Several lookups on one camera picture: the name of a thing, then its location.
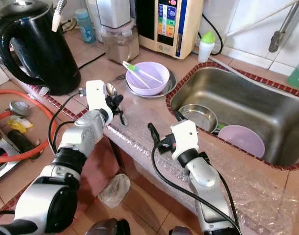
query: green bottle cap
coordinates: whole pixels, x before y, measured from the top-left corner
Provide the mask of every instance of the green bottle cap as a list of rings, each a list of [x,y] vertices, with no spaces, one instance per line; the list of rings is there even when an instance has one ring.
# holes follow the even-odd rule
[[[204,43],[211,44],[211,43],[215,42],[216,38],[215,38],[215,35],[213,34],[213,31],[208,31],[207,33],[205,33],[203,35],[201,40]]]

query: yellow object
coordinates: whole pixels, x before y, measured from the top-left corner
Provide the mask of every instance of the yellow object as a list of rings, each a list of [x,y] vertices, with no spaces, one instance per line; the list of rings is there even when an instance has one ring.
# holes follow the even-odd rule
[[[16,120],[9,120],[7,123],[9,126],[11,126],[12,129],[18,130],[22,134],[26,133],[26,128]]]

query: stainless steel sink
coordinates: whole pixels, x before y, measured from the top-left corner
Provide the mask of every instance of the stainless steel sink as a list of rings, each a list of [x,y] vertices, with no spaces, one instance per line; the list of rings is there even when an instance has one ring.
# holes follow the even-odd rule
[[[263,89],[214,67],[197,71],[171,99],[171,109],[186,104],[210,108],[219,124],[242,125],[264,141],[263,159],[290,166],[299,161],[299,101]]]

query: small white bottle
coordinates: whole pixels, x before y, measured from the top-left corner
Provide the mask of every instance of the small white bottle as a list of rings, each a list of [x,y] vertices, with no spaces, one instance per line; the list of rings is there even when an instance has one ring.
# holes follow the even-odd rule
[[[208,60],[208,57],[215,46],[215,35],[212,31],[203,35],[199,43],[199,61],[204,63]]]

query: orange gas hose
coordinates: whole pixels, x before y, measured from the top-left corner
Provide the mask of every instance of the orange gas hose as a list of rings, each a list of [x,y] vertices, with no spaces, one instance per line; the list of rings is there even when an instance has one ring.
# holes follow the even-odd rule
[[[39,103],[38,101],[31,99],[28,95],[19,92],[19,91],[15,91],[15,90],[0,90],[0,94],[17,94],[20,95],[22,97],[24,97],[25,99],[29,100],[30,102],[36,104],[44,113],[45,115],[51,119],[52,118],[52,113],[45,107],[43,106],[41,103]],[[0,114],[0,119],[7,117],[11,115],[10,111],[4,112],[2,114]],[[55,133],[55,130],[57,128],[57,123],[54,121],[52,124],[52,131],[51,131],[51,137],[53,138],[53,135]],[[4,163],[4,162],[13,162],[13,161],[19,161],[19,160],[23,160],[26,158],[30,158],[33,155],[39,153],[40,151],[42,151],[43,149],[45,149],[48,146],[48,141],[44,141],[42,142],[39,146],[35,147],[34,149],[27,151],[25,153],[19,154],[19,155],[13,155],[13,156],[0,156],[0,163]]]

